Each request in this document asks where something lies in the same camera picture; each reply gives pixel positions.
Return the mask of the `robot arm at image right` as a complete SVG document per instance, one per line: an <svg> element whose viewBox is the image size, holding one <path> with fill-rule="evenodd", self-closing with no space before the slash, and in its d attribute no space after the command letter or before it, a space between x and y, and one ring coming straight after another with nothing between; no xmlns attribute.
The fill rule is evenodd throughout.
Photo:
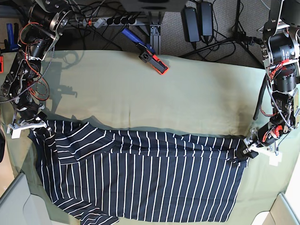
<svg viewBox="0 0 300 225"><path fill-rule="evenodd" d="M250 129L236 150L239 160L259 153L279 156L281 142L300 125L300 2L271 1L269 18L262 31L261 46L265 76L253 120L262 113L270 120Z"/></svg>

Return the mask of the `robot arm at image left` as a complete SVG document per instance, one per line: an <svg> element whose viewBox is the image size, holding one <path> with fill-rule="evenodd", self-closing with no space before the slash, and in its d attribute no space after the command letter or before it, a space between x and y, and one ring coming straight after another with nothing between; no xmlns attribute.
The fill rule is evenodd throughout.
<svg viewBox="0 0 300 225"><path fill-rule="evenodd" d="M32 87L43 81L47 69L41 62L48 52L54 52L72 11L67 0L37 0L30 7L29 21L20 32L18 46L11 69L1 85L4 103L14 110L13 121L7 134L20 138L26 129L48 128L42 112L45 105L35 102Z"/></svg>

